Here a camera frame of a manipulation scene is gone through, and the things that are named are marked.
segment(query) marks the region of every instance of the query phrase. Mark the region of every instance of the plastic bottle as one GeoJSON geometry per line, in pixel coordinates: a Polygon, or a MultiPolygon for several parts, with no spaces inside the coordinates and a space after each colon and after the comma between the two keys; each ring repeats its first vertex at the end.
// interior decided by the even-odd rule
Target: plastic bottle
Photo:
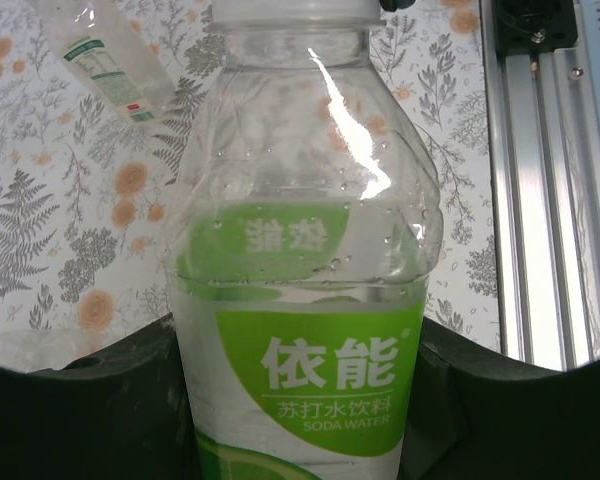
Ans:
{"type": "Polygon", "coordinates": [[[205,478],[395,480],[443,222],[369,59],[378,2],[215,0],[214,18],[226,66],[166,259],[205,478]]]}
{"type": "Polygon", "coordinates": [[[167,72],[111,0],[27,0],[51,50],[132,125],[154,123],[173,99],[167,72]]]}

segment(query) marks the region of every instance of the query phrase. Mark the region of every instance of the bottle label on background bottle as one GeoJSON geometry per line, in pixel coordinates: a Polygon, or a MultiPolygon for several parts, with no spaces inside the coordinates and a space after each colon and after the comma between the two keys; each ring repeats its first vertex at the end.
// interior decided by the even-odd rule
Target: bottle label on background bottle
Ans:
{"type": "Polygon", "coordinates": [[[86,73],[122,115],[137,123],[156,118],[149,101],[116,64],[102,40],[83,38],[69,47],[64,59],[86,73]]]}
{"type": "Polygon", "coordinates": [[[376,457],[404,434],[423,308],[220,311],[217,321],[231,367],[270,418],[314,446],[376,457]]]}

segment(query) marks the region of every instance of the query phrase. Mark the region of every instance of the patterned tablecloth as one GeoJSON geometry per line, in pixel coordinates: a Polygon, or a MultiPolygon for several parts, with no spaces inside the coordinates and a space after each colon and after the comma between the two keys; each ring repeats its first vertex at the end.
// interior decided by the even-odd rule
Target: patterned tablecloth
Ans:
{"type": "MultiPolygon", "coordinates": [[[[157,259],[191,115],[222,62],[209,0],[117,0],[166,66],[181,128],[118,120],[49,52],[23,0],[0,0],[0,333],[132,333],[169,310],[157,259]]],[[[418,0],[372,33],[372,57],[430,148],[445,241],[427,314],[499,345],[476,0],[418,0]]],[[[87,351],[102,347],[91,342],[87,351]]]]}

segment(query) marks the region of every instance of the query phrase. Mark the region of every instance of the bottle cap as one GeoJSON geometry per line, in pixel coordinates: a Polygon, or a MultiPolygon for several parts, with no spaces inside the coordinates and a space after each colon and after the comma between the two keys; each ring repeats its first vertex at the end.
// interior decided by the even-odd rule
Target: bottle cap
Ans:
{"type": "Polygon", "coordinates": [[[378,0],[213,0],[216,24],[279,21],[380,20],[378,0]]]}

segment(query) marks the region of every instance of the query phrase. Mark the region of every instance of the lime slice graphic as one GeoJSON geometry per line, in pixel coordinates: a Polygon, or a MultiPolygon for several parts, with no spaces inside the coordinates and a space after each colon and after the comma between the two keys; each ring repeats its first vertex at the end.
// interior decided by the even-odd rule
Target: lime slice graphic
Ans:
{"type": "Polygon", "coordinates": [[[221,445],[196,432],[204,480],[320,480],[284,460],[221,445]]]}

